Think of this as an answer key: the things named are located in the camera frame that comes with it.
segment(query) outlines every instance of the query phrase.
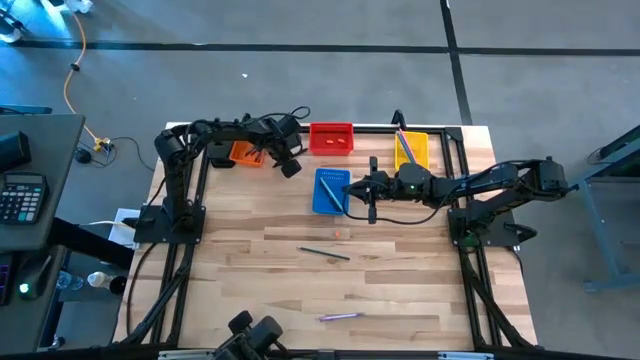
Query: table leg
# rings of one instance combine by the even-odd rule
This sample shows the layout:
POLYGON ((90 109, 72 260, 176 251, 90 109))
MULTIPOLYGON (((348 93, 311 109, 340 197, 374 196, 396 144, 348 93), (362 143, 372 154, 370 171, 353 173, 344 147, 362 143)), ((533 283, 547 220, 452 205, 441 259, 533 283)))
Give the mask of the table leg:
POLYGON ((48 242, 51 245, 63 245, 71 251, 92 256, 125 270, 129 269, 133 260, 133 250, 58 218, 53 219, 48 242))

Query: plastic bin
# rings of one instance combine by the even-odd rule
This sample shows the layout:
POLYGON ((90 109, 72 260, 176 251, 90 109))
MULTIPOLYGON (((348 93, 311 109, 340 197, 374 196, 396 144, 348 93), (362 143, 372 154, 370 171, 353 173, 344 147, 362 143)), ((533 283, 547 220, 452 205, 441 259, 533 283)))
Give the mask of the plastic bin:
MULTIPOLYGON (((349 170, 318 168, 316 169, 316 181, 313 185, 313 212, 325 215, 344 215, 344 213, 334 205, 331 197, 327 194, 322 183, 320 183, 320 178, 324 179, 327 185, 329 185, 331 192, 333 192, 342 204, 344 197, 342 187, 351 183, 351 172, 349 170)), ((347 196, 347 200, 345 200, 344 208, 349 211, 349 196, 347 196)))
MULTIPOLYGON (((426 133, 405 131, 405 136, 409 142, 409 147, 416 157, 416 162, 422 165, 425 169, 429 169, 429 136, 426 133)), ((404 148, 398 139, 398 135, 395 136, 396 150, 396 171, 400 169, 400 165, 409 162, 409 157, 404 152, 404 148)))
POLYGON ((310 128, 313 155, 349 155, 353 151, 352 123, 311 123, 310 128))
POLYGON ((235 141, 231 147, 229 159, 235 161, 236 164, 261 167, 264 163, 264 151, 247 155, 247 152, 252 148, 253 144, 248 141, 235 141))

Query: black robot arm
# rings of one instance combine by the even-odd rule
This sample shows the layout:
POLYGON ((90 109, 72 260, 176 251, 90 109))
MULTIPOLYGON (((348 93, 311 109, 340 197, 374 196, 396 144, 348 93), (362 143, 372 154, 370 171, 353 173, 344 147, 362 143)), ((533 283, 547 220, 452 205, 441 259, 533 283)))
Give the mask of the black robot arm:
POLYGON ((279 121, 268 116, 242 121, 225 122, 197 120, 164 130, 155 139, 155 146, 164 165, 167 196, 162 202, 173 231, 188 231, 194 223, 191 205, 187 200, 186 176, 189 164, 211 142, 241 140, 254 145, 252 151, 266 150, 282 166, 282 173, 290 178, 301 167, 294 158, 301 154, 299 116, 283 114, 279 121), (295 154, 292 150, 300 147, 295 154))
POLYGON ((504 212, 531 200, 555 201, 571 190, 562 166, 551 157, 506 161, 457 179, 434 176, 411 163, 402 164, 391 178, 386 172, 378 171, 375 157, 370 158, 370 167, 370 175, 348 186, 346 192, 369 204, 368 220, 372 224, 380 220, 375 208, 378 200, 416 201, 438 210, 461 197, 504 189, 489 200, 472 200, 466 208, 456 209, 460 212, 459 221, 464 222, 463 228, 481 230, 504 212))

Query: calculator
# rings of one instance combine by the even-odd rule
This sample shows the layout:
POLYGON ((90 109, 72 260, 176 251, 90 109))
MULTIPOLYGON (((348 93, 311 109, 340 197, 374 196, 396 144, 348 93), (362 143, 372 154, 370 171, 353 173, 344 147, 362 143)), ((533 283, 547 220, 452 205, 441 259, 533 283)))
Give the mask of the calculator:
POLYGON ((26 225, 38 220, 48 187, 44 175, 10 172, 3 175, 0 224, 26 225))

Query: wooden tabletop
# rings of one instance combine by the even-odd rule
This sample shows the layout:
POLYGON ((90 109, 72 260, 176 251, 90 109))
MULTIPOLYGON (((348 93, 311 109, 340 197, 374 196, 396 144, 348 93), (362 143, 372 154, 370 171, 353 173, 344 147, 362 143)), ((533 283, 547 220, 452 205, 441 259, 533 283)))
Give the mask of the wooden tabletop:
MULTIPOLYGON (((464 126, 462 130, 471 172, 494 164, 488 128, 464 126)), ((308 143, 306 135, 303 141, 308 143)), ((460 262, 450 244, 446 209, 416 226, 369 225, 311 210, 316 168, 348 169, 353 182, 369 172, 369 156, 377 156, 380 170, 393 174, 393 146, 391 134, 356 134, 351 155, 306 153, 298 158, 302 171, 291 179, 271 168, 268 157, 261 169, 209 167, 204 197, 207 220, 191 270, 180 346, 219 346, 231 335, 229 320, 249 310, 256 321, 274 317, 284 330, 281 342, 291 349, 472 349, 460 262), (300 252, 300 246, 351 260, 300 252), (352 312, 366 315, 326 323, 317 320, 326 314, 352 312)), ((430 171, 444 176, 440 141, 434 137, 429 138, 429 157, 430 171)), ((162 177, 158 163, 150 194, 162 177)), ((366 216, 366 210, 351 199, 350 213, 366 216)), ((424 218, 431 211, 409 202, 378 203, 379 216, 405 221, 424 218)), ((136 252, 130 277, 146 248, 136 252)), ((520 333, 535 343, 517 259, 504 249, 486 251, 496 302, 520 333)), ((167 245, 158 245, 142 265, 131 304, 132 328, 158 297, 166 252, 167 245)), ((179 253, 176 262, 181 258, 179 253)), ((126 335, 125 305, 120 308, 114 340, 126 335)), ((173 302, 165 317, 163 339, 170 329, 172 309, 173 302)), ((484 306, 479 306, 479 312, 483 334, 489 339, 484 306)))

